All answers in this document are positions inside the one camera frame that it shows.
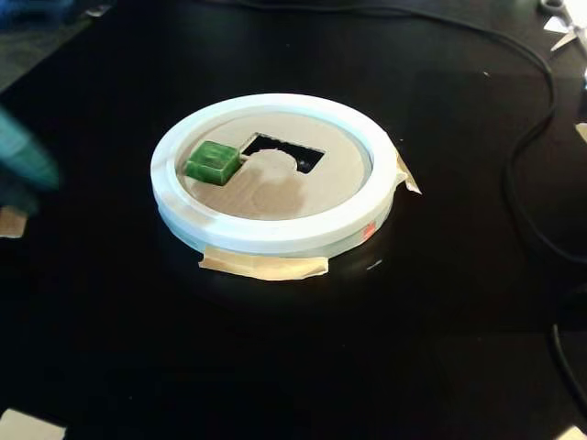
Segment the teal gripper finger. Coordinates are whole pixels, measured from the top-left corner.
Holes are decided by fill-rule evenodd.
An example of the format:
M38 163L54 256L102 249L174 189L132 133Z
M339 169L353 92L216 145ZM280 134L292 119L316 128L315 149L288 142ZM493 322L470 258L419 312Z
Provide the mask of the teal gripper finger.
M1 162L16 175L41 188L59 187L59 169L54 158L4 108L1 108Z
M37 196L23 182L2 179L0 192L2 206L11 206L26 215L36 215L39 212Z

